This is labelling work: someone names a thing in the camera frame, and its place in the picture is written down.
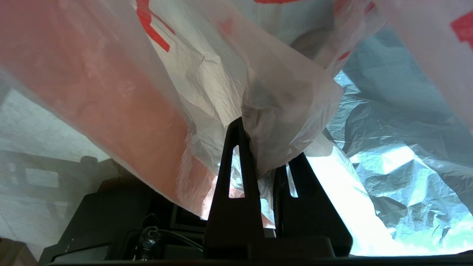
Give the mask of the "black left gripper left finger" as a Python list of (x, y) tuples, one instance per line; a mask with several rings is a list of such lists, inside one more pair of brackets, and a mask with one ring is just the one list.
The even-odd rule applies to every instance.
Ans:
[[(239, 148), (243, 198), (230, 198), (233, 150)], [(220, 169), (203, 237), (205, 259), (247, 259), (248, 245), (263, 239), (260, 193), (255, 160), (242, 118), (226, 132)]]

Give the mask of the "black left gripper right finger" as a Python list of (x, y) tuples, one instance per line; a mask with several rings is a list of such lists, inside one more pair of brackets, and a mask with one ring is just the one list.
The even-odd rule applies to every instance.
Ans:
[(304, 153), (275, 170), (273, 205), (277, 237), (324, 237), (335, 256), (349, 256), (353, 237)]

